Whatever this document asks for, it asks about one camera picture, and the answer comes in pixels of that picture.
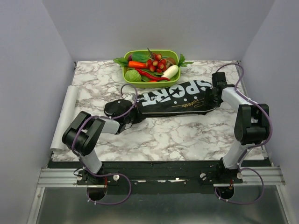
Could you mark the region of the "black racket cover bag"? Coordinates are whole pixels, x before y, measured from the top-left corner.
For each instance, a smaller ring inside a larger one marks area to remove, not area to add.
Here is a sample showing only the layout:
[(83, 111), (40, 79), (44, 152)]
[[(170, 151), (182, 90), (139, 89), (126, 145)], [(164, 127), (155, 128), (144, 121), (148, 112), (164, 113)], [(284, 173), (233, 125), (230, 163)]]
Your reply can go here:
[(192, 80), (162, 88), (137, 97), (137, 103), (131, 111), (145, 118), (170, 117), (188, 114), (207, 114), (218, 105), (205, 103), (206, 88), (212, 84), (202, 80)]

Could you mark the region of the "white shuttlecock tube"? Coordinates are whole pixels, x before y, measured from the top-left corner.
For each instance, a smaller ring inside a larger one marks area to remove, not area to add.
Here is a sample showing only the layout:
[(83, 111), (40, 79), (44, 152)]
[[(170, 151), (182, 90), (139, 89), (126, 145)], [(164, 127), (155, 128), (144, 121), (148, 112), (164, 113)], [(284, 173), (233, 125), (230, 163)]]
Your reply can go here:
[(68, 86), (63, 106), (60, 112), (60, 116), (57, 122), (57, 126), (55, 129), (55, 133), (50, 146), (50, 150), (52, 152), (61, 152), (66, 149), (65, 144), (62, 142), (62, 136), (73, 120), (78, 93), (78, 87), (73, 85)]

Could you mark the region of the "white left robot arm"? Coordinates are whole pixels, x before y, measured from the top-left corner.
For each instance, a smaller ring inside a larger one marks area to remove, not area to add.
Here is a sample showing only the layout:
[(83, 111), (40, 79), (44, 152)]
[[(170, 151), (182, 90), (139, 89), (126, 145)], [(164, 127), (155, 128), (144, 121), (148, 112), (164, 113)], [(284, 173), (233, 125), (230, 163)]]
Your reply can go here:
[(109, 102), (104, 108), (105, 117), (92, 116), (81, 111), (62, 136), (62, 142), (79, 158), (88, 170), (87, 178), (93, 184), (103, 181), (102, 162), (95, 146), (102, 133), (120, 134), (128, 124), (138, 124), (145, 119), (135, 104), (119, 99)]

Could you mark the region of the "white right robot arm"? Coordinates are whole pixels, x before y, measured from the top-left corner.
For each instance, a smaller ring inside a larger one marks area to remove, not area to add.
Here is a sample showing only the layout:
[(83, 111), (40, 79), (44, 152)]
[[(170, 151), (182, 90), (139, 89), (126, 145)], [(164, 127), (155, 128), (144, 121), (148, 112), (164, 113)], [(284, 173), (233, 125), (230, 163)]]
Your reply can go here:
[(245, 156), (271, 136), (269, 106), (259, 104), (240, 93), (236, 86), (228, 84), (224, 72), (212, 74), (212, 87), (206, 88), (204, 104), (220, 107), (226, 102), (236, 112), (235, 141), (229, 152), (221, 159), (223, 167), (216, 169), (215, 178), (221, 183), (232, 177), (230, 169), (238, 169)]

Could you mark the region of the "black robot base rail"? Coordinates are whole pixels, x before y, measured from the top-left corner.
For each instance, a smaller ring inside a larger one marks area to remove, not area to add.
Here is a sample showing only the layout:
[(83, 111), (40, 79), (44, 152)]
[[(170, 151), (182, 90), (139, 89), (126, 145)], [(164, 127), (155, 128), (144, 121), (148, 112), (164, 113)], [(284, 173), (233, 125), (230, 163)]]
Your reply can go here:
[(79, 175), (78, 186), (110, 195), (212, 194), (217, 185), (232, 191), (242, 183), (237, 169), (219, 161), (111, 161), (103, 163), (99, 177), (85, 170)]

